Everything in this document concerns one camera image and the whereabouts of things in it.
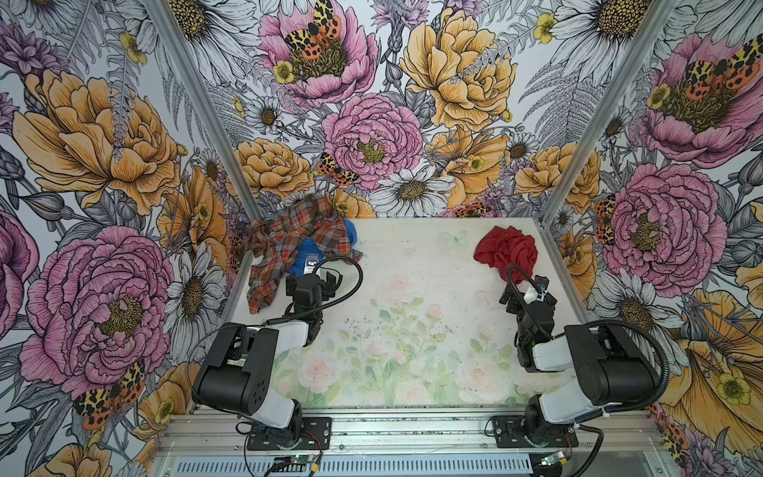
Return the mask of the red cloth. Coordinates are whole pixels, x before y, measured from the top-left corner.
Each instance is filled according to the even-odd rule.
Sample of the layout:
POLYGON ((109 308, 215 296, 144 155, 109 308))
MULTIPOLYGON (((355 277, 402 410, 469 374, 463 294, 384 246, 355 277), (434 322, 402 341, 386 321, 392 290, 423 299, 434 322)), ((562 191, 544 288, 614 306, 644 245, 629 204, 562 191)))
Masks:
POLYGON ((538 261, 538 249, 534 237, 514 227, 494 227, 477 244, 474 260, 498 270, 504 282, 519 284, 525 280, 524 276, 514 268, 508 271, 507 267, 516 266, 531 276, 538 261))

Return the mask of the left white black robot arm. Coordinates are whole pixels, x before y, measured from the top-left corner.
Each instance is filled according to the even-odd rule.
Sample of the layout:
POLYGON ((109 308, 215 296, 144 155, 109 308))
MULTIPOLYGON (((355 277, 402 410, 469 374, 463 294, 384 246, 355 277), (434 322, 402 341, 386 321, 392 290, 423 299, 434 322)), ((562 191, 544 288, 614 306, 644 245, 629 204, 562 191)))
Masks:
POLYGON ((309 437, 300 403, 270 385, 278 356, 313 344, 323 323, 322 306, 343 281, 339 272, 320 270, 315 258, 309 264, 309 273, 285 280, 292 299, 285 315, 258 326, 226 324, 194 379, 194 403, 236 415, 250 426, 248 449, 292 449, 309 437))

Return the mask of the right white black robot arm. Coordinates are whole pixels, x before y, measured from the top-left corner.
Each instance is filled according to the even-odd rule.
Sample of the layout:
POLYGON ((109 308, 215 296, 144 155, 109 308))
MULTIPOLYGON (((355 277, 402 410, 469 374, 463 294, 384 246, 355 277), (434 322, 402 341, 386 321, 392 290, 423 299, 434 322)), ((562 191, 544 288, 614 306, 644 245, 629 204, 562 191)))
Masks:
POLYGON ((653 405, 670 380, 667 353, 643 328, 602 319, 568 325, 554 334, 556 299, 548 279, 530 279, 527 291, 509 282, 500 298, 517 318, 515 348, 528 373, 571 371, 560 388, 528 401, 520 415, 492 420, 500 447, 542 447, 577 443, 576 429, 586 421, 653 405))

